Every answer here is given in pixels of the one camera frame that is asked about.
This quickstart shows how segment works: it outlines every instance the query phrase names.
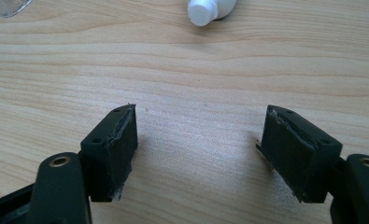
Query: wooden table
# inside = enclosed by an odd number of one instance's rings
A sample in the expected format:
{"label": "wooden table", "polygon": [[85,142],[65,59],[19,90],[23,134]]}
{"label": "wooden table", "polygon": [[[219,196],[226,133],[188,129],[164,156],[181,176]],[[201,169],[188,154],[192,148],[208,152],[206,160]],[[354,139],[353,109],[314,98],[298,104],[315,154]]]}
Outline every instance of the wooden table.
{"label": "wooden table", "polygon": [[369,0],[239,0],[199,28],[184,0],[34,0],[0,18],[0,197],[137,104],[122,199],[94,223],[331,223],[257,153],[267,105],[369,155]]}

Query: light wood tabletop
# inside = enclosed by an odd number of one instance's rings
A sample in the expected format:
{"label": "light wood tabletop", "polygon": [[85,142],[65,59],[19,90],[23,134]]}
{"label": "light wood tabletop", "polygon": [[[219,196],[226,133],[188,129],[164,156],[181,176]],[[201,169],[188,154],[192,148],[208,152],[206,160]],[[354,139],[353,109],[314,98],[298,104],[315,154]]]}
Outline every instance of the light wood tabletop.
{"label": "light wood tabletop", "polygon": [[206,27],[185,0],[34,0],[0,18],[0,197],[136,104],[120,201],[93,223],[331,223],[255,144],[268,105],[369,155],[369,0],[239,0]]}

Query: white bottle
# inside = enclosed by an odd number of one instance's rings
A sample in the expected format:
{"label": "white bottle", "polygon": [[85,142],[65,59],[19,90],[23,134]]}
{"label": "white bottle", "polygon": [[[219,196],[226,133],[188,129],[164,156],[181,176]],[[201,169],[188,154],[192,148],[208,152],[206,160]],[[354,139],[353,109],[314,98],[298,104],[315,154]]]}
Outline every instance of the white bottle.
{"label": "white bottle", "polygon": [[228,15],[234,9],[236,0],[187,0],[187,3],[191,22],[197,26],[205,26]]}

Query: wood grain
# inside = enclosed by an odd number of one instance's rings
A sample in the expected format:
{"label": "wood grain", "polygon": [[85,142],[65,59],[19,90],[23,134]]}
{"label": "wood grain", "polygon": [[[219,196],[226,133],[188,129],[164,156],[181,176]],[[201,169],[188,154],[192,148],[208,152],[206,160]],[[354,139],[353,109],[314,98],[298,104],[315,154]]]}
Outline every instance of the wood grain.
{"label": "wood grain", "polygon": [[94,223],[331,223],[258,155],[267,105],[369,155],[369,0],[239,0],[194,27],[183,0],[37,0],[0,18],[0,197],[114,107],[137,104],[120,202]]}

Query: bottle cap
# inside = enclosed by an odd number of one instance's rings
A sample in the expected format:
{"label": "bottle cap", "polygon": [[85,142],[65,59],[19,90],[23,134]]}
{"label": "bottle cap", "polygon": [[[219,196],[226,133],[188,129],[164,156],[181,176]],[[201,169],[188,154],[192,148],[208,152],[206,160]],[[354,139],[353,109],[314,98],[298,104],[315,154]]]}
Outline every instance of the bottle cap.
{"label": "bottle cap", "polygon": [[205,26],[219,15],[217,5],[211,0],[191,0],[188,4],[188,16],[193,24]]}

